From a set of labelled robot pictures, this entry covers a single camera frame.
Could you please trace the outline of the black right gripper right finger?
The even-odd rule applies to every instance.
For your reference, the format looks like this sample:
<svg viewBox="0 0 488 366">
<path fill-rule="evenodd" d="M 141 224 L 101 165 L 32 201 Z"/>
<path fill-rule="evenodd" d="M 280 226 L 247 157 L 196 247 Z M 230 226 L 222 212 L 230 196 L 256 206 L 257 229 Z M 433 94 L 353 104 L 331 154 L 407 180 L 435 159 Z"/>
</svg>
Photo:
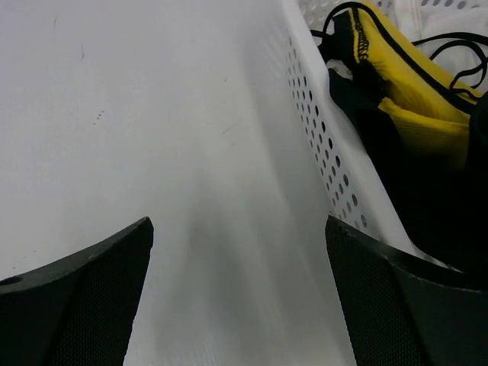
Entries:
<svg viewBox="0 0 488 366">
<path fill-rule="evenodd" d="M 487 279 L 330 216 L 326 250 L 358 365 L 485 365 Z"/>
</svg>

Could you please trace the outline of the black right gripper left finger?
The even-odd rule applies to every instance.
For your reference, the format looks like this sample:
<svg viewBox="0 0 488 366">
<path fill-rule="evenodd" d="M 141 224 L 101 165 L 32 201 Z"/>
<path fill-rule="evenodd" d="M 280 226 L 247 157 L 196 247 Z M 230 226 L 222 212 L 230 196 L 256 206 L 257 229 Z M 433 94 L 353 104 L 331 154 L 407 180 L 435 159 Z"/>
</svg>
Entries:
<svg viewBox="0 0 488 366">
<path fill-rule="evenodd" d="M 148 217 L 1 281 L 3 365 L 122 365 L 153 247 Z"/>
</svg>

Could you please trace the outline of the black lace bra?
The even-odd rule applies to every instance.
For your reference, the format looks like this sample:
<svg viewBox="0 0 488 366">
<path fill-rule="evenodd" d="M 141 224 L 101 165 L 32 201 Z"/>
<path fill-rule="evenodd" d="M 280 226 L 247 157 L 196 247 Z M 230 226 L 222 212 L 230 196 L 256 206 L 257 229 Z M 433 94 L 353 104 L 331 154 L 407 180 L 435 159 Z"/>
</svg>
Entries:
<svg viewBox="0 0 488 366">
<path fill-rule="evenodd" d="M 355 128 L 413 244 L 424 253 L 487 281 L 487 177 L 450 173 L 430 158 L 415 158 L 391 118 L 352 80 L 329 70 L 329 91 Z"/>
</svg>

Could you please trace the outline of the yellow bra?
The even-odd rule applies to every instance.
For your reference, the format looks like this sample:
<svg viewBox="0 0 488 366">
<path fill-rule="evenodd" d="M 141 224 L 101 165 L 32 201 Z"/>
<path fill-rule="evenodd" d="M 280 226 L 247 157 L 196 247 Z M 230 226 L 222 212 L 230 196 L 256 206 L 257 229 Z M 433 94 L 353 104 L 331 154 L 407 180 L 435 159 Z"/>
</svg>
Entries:
<svg viewBox="0 0 488 366">
<path fill-rule="evenodd" d="M 393 121 L 403 148 L 442 167 L 462 170 L 469 120 L 482 94 L 426 56 L 378 8 L 346 2 L 328 16 L 333 42 L 352 82 Z"/>
</svg>

